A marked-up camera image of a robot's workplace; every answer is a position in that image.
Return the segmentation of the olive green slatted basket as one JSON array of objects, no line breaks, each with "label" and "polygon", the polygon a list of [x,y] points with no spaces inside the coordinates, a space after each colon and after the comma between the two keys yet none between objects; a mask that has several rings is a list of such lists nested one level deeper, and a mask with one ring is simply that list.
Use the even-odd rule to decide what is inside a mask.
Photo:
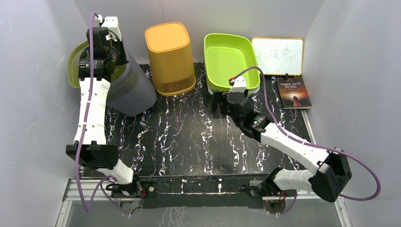
[{"label": "olive green slatted basket", "polygon": [[[68,64],[67,64],[67,73],[68,73],[68,80],[69,84],[73,88],[80,89],[79,78],[78,78],[78,71],[79,71],[79,61],[81,54],[84,51],[88,52],[88,41],[84,41],[82,44],[78,45],[73,52],[71,53]],[[116,66],[114,73],[111,77],[111,82],[113,83],[116,81],[126,70],[128,64]]]}]

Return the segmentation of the orange slatted plastic basket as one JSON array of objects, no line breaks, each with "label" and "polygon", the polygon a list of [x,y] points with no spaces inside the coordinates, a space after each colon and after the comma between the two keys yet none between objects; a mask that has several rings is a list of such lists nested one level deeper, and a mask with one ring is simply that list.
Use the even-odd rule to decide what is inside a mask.
[{"label": "orange slatted plastic basket", "polygon": [[196,76],[185,26],[180,22],[159,24],[149,27],[144,35],[156,91],[175,96],[193,89]]}]

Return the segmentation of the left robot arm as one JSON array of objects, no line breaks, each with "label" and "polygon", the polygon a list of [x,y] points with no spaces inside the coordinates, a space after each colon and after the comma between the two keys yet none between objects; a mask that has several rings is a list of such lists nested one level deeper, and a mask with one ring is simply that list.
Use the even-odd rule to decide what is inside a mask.
[{"label": "left robot arm", "polygon": [[80,114],[77,133],[66,154],[79,167],[97,170],[110,176],[106,189],[125,196],[136,197],[141,191],[134,170],[119,158],[116,145],[108,145],[105,137],[105,109],[116,66],[126,63],[121,38],[107,27],[87,31],[88,47],[78,61],[80,85]]}]

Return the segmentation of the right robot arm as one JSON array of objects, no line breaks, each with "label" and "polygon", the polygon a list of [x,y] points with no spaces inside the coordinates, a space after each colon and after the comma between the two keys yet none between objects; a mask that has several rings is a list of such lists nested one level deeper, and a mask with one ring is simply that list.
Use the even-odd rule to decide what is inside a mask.
[{"label": "right robot arm", "polygon": [[246,185],[251,196],[278,196],[286,190],[302,190],[335,202],[352,178],[346,156],[338,150],[307,146],[297,136],[291,139],[290,133],[282,133],[270,116],[254,110],[245,92],[213,92],[211,111],[215,112],[218,105],[245,136],[278,149],[305,167],[304,170],[275,168],[261,183]]}]

